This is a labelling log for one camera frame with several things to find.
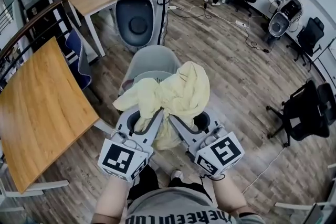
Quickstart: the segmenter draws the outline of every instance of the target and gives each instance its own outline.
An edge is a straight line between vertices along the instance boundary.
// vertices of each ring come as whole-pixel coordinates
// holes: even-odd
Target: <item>yellow towel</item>
[[[118,110],[125,111],[138,105],[141,117],[135,124],[135,131],[143,131],[154,113],[164,109],[164,120],[156,136],[154,147],[165,150],[177,146],[181,140],[168,121],[169,114],[178,116],[190,128],[193,118],[207,105],[210,95],[209,79],[203,67],[186,62],[176,74],[160,84],[155,79],[140,80],[113,103]]]

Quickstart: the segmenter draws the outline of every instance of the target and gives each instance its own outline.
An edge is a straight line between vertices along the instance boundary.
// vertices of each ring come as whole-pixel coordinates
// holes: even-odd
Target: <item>power strip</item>
[[[242,27],[246,27],[246,24],[244,24],[244,23],[242,23],[238,20],[236,21],[236,24],[239,25],[239,26],[242,26]]]

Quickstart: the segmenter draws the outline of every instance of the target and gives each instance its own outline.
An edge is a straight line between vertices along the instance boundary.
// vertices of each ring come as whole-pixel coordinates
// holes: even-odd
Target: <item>forearm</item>
[[[129,187],[128,182],[115,176],[110,176],[105,190],[97,201],[92,223],[94,223],[95,218],[99,217],[99,215],[120,220]]]
[[[248,208],[244,196],[227,173],[224,179],[213,181],[213,187],[220,210],[232,215],[252,212]]]

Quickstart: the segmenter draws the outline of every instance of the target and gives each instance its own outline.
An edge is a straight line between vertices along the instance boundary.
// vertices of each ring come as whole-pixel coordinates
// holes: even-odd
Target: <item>sneaker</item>
[[[181,181],[183,181],[183,173],[181,170],[174,170],[170,175],[170,180],[172,181],[175,177],[178,177]]]

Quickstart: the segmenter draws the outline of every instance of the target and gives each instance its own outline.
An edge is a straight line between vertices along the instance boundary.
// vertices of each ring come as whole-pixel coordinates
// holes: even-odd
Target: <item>wooden floor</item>
[[[173,0],[172,4],[184,9],[202,5],[203,0]],[[175,13],[185,17],[203,14],[201,8],[194,8],[193,14],[182,10]],[[214,109],[228,131],[234,131],[246,155],[231,170],[234,181],[241,190],[252,183],[266,169],[282,150],[284,133],[268,140],[266,135],[280,124],[279,120],[267,112],[266,105],[280,108],[280,103],[289,98],[304,82],[313,77],[322,82],[318,73],[302,62],[294,62],[294,54],[286,45],[287,37],[277,42],[271,53],[251,49],[245,43],[245,30],[230,22],[240,20],[248,24],[247,12],[235,12],[232,5],[209,7],[205,16],[196,19],[178,17],[169,12],[169,24],[165,45],[171,48],[181,62],[194,61],[204,67],[210,80],[211,98],[209,106]],[[98,36],[104,46],[106,56],[93,66],[93,87],[104,100],[103,105],[92,104],[99,115],[110,124],[116,124],[118,113],[112,103],[117,98],[118,88],[125,75],[132,54],[121,45],[113,26],[101,17],[93,16]],[[255,41],[258,48],[268,48],[261,40],[263,30],[261,17],[250,20],[247,29],[249,42]],[[86,26],[81,31],[93,44]],[[48,190],[43,196],[33,198],[7,198],[2,207],[19,205],[28,215],[44,224],[89,223],[94,206],[104,184],[105,176],[97,168],[104,134],[93,127],[66,151],[40,178],[40,181],[67,179],[65,188]],[[331,127],[328,139],[311,136],[285,149],[271,167],[252,185],[245,197],[249,205],[260,213],[267,223],[288,223],[289,213],[276,209],[276,202],[292,204],[312,204],[324,201],[331,175],[327,165],[336,161],[336,130]],[[177,147],[171,151],[159,152],[153,157],[153,166],[159,175],[160,184],[166,185],[168,174],[175,168],[185,173],[186,182],[200,182],[194,166]],[[7,190],[13,189],[9,173],[3,177]],[[22,223],[26,214],[20,212],[0,213],[3,223]]]

